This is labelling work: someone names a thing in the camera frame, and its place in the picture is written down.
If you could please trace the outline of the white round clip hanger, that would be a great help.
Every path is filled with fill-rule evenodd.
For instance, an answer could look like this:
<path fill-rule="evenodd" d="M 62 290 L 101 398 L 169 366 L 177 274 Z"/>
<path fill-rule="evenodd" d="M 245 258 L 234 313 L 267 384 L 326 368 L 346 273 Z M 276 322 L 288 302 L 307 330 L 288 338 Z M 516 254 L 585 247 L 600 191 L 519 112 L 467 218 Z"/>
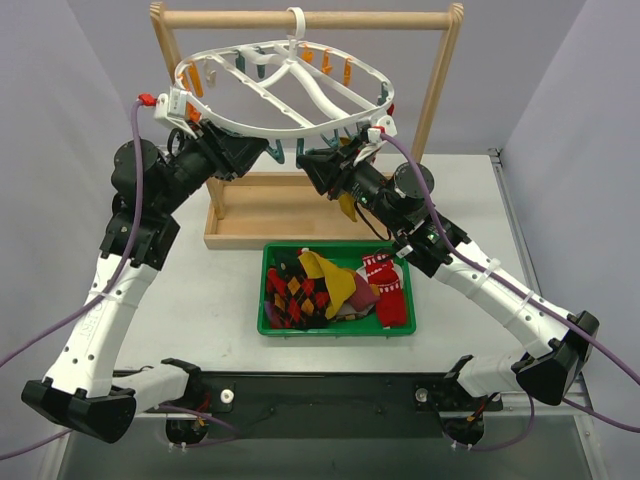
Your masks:
<path fill-rule="evenodd" d="M 230 133 L 287 140 L 327 135 L 352 125 L 368 127 L 377 118 L 388 115 L 386 110 L 393 104 L 395 95 L 390 80 L 342 50 L 305 40 L 311 25 L 310 14 L 299 7 L 290 7 L 286 13 L 293 26 L 282 40 L 204 50 L 177 63 L 171 87 L 188 91 L 180 74 L 189 62 L 197 65 L 202 82 L 201 98 L 188 91 L 188 103 L 199 112 L 199 120 L 193 126 L 195 131 L 203 120 L 209 120 Z M 312 64 L 301 59 L 303 43 L 314 51 Z M 263 80 L 257 76 L 259 56 L 255 47 L 261 47 L 266 53 Z M 321 72 L 323 51 L 327 48 L 333 51 L 330 75 Z M 245 74 L 235 68 L 236 49 L 246 59 Z M 217 62 L 213 89 L 205 82 L 203 60 L 206 56 Z M 349 87 L 342 84 L 346 57 L 353 58 Z M 377 98 L 382 82 L 387 83 L 389 95 L 386 103 L 379 106 Z"/>

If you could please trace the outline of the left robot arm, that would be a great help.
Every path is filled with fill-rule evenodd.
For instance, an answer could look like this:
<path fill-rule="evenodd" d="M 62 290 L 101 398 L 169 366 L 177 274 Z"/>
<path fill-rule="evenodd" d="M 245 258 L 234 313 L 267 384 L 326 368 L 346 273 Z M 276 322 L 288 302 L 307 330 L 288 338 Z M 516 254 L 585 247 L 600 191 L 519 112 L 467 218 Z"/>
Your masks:
<path fill-rule="evenodd" d="M 114 155 L 112 217 L 99 247 L 87 302 L 54 364 L 26 383 L 22 401 L 46 419 L 106 443 L 118 441 L 138 413 L 171 402 L 190 411 L 206 398 L 198 366 L 173 358 L 126 377 L 113 375 L 138 306 L 164 266 L 180 226 L 174 212 L 210 178 L 244 176 L 265 139 L 229 134 L 209 121 L 165 156 L 148 140 Z"/>

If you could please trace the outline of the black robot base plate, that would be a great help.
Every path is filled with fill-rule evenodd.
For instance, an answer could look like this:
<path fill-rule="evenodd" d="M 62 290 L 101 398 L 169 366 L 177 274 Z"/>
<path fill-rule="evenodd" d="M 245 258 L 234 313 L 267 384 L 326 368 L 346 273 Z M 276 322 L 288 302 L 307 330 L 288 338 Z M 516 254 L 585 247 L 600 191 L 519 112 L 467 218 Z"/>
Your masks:
<path fill-rule="evenodd" d="M 207 420 L 168 412 L 162 431 L 170 442 L 186 445 L 235 439 L 423 439 L 439 437 L 445 420 L 453 420 L 455 426 L 463 428 L 472 413 L 441 412 L 434 404 L 418 410 L 411 402 L 396 400 L 380 406 L 280 404 L 276 407 L 244 401 L 236 411 L 207 413 L 210 416 Z"/>

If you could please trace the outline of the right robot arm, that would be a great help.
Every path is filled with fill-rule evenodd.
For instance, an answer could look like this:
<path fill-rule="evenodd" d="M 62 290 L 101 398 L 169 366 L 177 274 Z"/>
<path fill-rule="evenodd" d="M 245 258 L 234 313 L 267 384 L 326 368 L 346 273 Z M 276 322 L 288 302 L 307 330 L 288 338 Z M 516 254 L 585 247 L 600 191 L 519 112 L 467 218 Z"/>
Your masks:
<path fill-rule="evenodd" d="M 488 313 L 520 343 L 513 353 L 460 360 L 445 380 L 446 401 L 464 408 L 485 395 L 522 391 L 556 406 L 588 360 L 599 320 L 543 299 L 486 255 L 464 230 L 439 214 L 429 194 L 431 173 L 405 162 L 386 177 L 361 141 L 310 150 L 296 158 L 316 191 L 329 199 L 349 194 L 394 239 L 395 254 Z"/>

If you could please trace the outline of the yellow bear sock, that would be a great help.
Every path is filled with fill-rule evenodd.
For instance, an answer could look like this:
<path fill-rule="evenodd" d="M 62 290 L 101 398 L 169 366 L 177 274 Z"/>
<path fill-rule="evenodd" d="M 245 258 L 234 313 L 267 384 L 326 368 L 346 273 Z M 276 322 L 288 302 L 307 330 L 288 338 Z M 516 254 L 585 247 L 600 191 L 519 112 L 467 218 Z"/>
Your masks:
<path fill-rule="evenodd" d="M 308 249 L 302 251 L 298 260 L 309 279 L 324 280 L 329 295 L 325 316 L 327 319 L 334 318 L 356 291 L 354 275 Z"/>
<path fill-rule="evenodd" d="M 355 200 L 349 193 L 342 193 L 338 198 L 341 212 L 353 223 L 357 222 Z"/>

